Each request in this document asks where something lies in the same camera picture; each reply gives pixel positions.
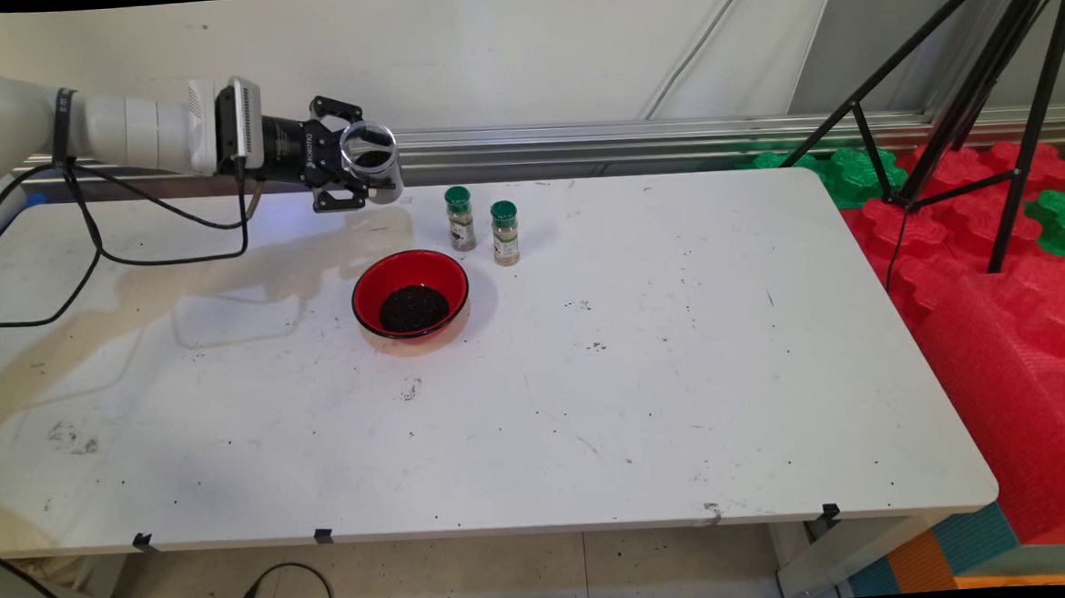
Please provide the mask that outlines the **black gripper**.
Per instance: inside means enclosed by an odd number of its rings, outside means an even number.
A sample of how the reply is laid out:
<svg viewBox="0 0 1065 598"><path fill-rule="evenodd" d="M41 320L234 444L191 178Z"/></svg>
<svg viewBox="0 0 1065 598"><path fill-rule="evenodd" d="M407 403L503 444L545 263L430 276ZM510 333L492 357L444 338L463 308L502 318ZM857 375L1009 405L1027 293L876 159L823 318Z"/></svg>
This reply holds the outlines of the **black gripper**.
<svg viewBox="0 0 1065 598"><path fill-rule="evenodd" d="M345 173L341 133L363 121L363 109L325 96L307 104L309 119L261 118L261 179L305 186L316 214L355 212L368 203L368 182Z"/></svg>

